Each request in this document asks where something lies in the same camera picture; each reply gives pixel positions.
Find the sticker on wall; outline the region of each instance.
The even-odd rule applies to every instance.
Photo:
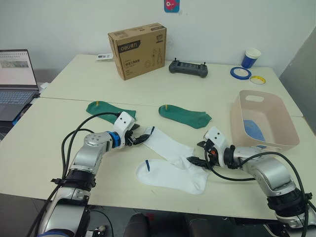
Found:
[[[177,13],[180,9],[180,0],[164,0],[164,11]]]

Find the green sock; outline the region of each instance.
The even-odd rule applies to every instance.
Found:
[[[160,106],[158,111],[161,116],[167,119],[184,123],[193,128],[205,127],[212,119],[206,112],[189,111],[174,105]]]
[[[110,105],[107,102],[104,101],[94,101],[90,103],[86,109],[86,111],[89,114],[96,115],[103,112],[112,112],[112,113],[119,113],[119,112],[127,112],[129,115],[131,115],[134,119],[136,119],[135,110],[124,110],[120,109],[118,107],[115,107],[113,105]],[[106,121],[109,121],[110,123],[114,124],[115,120],[117,120],[117,117],[115,115],[101,115],[99,118],[105,119]]]

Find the blue tape roll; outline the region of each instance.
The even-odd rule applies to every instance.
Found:
[[[235,70],[239,70],[239,71],[242,71],[243,73],[247,73],[247,75],[245,76],[239,76],[235,73]],[[234,77],[234,78],[237,78],[239,80],[247,80],[249,79],[249,77],[251,77],[251,72],[246,69],[246,68],[242,68],[242,67],[234,67],[231,69],[231,75]]]

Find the basket handle hole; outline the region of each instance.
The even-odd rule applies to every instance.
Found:
[[[247,95],[245,99],[248,101],[262,102],[265,98],[263,98],[262,96]]]

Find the white wall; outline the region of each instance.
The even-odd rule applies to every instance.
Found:
[[[78,53],[111,51],[107,33],[153,22],[167,27],[167,59],[257,66],[279,76],[315,26],[315,0],[0,0],[0,48],[27,48],[38,78],[54,77]]]

